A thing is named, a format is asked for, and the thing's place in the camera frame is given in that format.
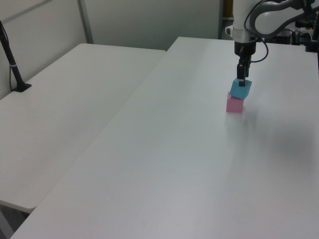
white tabletop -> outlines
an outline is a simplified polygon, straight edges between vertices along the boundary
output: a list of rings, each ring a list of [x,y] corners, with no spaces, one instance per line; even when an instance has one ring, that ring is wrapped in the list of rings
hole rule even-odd
[[[317,55],[269,49],[234,114],[233,42],[179,38],[12,238],[318,238]]]
[[[81,44],[0,101],[0,204],[32,211],[165,54]]]

blue cube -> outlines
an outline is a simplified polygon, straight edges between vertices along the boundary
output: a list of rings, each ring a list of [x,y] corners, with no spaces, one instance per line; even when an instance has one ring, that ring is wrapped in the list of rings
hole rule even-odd
[[[249,94],[251,84],[251,81],[245,80],[245,86],[239,86],[239,80],[236,78],[233,81],[233,85],[230,90],[230,95],[244,100]]]

stand base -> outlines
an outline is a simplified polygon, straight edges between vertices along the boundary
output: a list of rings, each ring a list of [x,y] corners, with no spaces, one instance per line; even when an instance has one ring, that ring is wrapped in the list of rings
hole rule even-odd
[[[22,89],[14,88],[12,91],[23,92],[23,91],[25,91],[26,89],[29,89],[30,87],[31,87],[31,84],[25,83],[25,87],[24,87],[24,88],[22,88]]]

black cable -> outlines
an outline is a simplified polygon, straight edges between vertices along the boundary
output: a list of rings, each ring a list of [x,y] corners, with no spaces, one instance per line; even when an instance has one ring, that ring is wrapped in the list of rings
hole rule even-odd
[[[258,61],[251,61],[252,63],[257,63],[257,62],[261,62],[261,61],[265,60],[265,59],[267,58],[267,56],[268,56],[268,53],[269,53],[269,49],[268,49],[268,46],[267,46],[266,42],[265,42],[260,36],[256,35],[255,33],[253,33],[251,30],[249,30],[249,29],[246,27],[246,22],[247,22],[247,19],[248,19],[249,16],[250,16],[250,14],[253,12],[253,10],[255,10],[255,8],[256,8],[259,4],[261,4],[261,3],[263,3],[263,2],[264,2],[264,0],[259,1],[259,2],[250,10],[250,12],[248,13],[248,15],[247,15],[247,17],[246,17],[246,19],[245,19],[245,22],[244,22],[244,28],[246,29],[246,31],[248,31],[250,34],[252,34],[252,35],[256,36],[257,38],[259,38],[260,41],[261,41],[261,42],[265,45],[265,47],[266,47],[266,55],[265,55],[265,57],[264,57],[263,59],[261,59],[261,60],[258,60]]]
[[[295,34],[295,32],[292,31],[291,29],[282,29],[282,31],[291,31],[293,34]]]
[[[9,37],[8,37],[8,35],[7,35],[6,31],[5,31],[5,28],[3,26],[2,26],[2,29],[3,29],[3,32],[5,34],[6,40],[7,40],[8,44],[9,44]],[[10,85],[10,90],[12,92],[13,90],[12,90],[12,85],[11,85],[11,66],[10,65],[9,65],[9,85]]]
[[[5,34],[6,40],[7,40],[8,44],[9,44],[9,38],[8,38],[8,35],[7,35],[7,33],[5,31],[5,28],[3,26],[2,26],[2,29],[3,29],[3,32]]]
[[[10,90],[12,90],[12,85],[11,85],[11,66],[9,66],[9,84],[10,84]]]
[[[299,30],[295,30],[295,34],[297,33],[297,32],[299,32],[302,36],[304,35],[301,31],[299,31]]]

black microphone stand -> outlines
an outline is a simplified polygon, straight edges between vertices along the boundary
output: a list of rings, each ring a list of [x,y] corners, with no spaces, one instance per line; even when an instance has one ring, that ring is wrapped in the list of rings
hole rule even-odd
[[[10,46],[9,46],[9,41],[7,39],[5,30],[4,30],[4,27],[3,27],[1,21],[0,21],[0,41],[1,41],[2,47],[4,49],[4,52],[6,54],[6,57],[8,58],[9,65],[12,69],[12,72],[13,72],[15,80],[16,80],[16,88],[14,88],[12,91],[23,92],[26,89],[30,88],[31,85],[25,83],[22,80],[22,77],[20,75],[20,72],[18,70],[16,62],[14,60],[13,54],[12,54]]]

